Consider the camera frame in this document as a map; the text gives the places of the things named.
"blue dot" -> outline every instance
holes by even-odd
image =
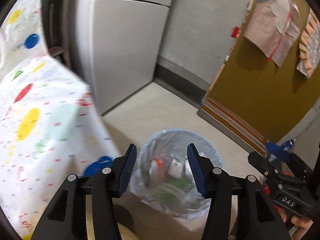
[[[27,49],[31,49],[37,45],[38,41],[39,41],[39,35],[33,33],[25,40],[24,45],[26,46]]]

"olive green wall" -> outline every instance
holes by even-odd
[[[293,1],[304,28],[309,6],[305,0]],[[279,68],[273,61],[267,63],[267,57],[241,35],[209,98],[239,115],[266,139],[279,141],[320,96],[320,69],[309,80],[296,70],[300,61],[298,43],[299,39]]]

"yellow dot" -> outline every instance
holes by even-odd
[[[32,236],[32,234],[27,235],[27,236],[23,237],[22,240],[31,240],[31,236]]]
[[[9,156],[13,156],[13,153],[14,153],[14,146],[11,146],[11,147],[9,148],[9,153],[8,153],[8,155],[9,155]]]
[[[38,108],[33,108],[23,117],[18,127],[17,141],[22,141],[29,136],[36,126],[39,116],[40,110]]]
[[[97,142],[98,142],[97,139],[94,137],[85,138],[85,144],[88,146],[95,146],[98,144]]]
[[[20,16],[21,14],[21,10],[18,9],[18,10],[15,10],[9,17],[9,21],[8,23],[11,24],[11,23],[14,23]]]
[[[46,62],[41,63],[39,66],[37,66],[33,71],[31,71],[31,73],[36,72],[37,70],[39,70],[40,68],[42,68],[44,65],[46,64]]]

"metal screw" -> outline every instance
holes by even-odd
[[[74,181],[76,179],[76,176],[74,174],[71,174],[68,176],[69,181]]]
[[[111,172],[111,169],[110,168],[104,168],[103,170],[102,170],[102,173],[103,174],[109,174]]]
[[[253,175],[249,175],[248,176],[248,180],[251,181],[251,182],[255,182],[256,181],[256,177],[253,176]]]
[[[214,174],[218,174],[218,175],[222,173],[222,170],[219,168],[214,168],[212,171]]]

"baseboard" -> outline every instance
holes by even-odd
[[[205,90],[159,64],[156,65],[153,81],[196,108],[200,108],[206,94]]]
[[[187,69],[179,66],[178,64],[166,59],[165,57],[159,56],[158,62],[160,66],[169,69],[173,73],[176,73],[180,77],[190,81],[192,84],[196,85],[202,90],[207,91],[210,87],[210,84],[197,75],[193,74],[192,72],[188,71]]]
[[[247,152],[264,155],[267,140],[239,116],[214,100],[207,99],[198,115],[216,127]]]

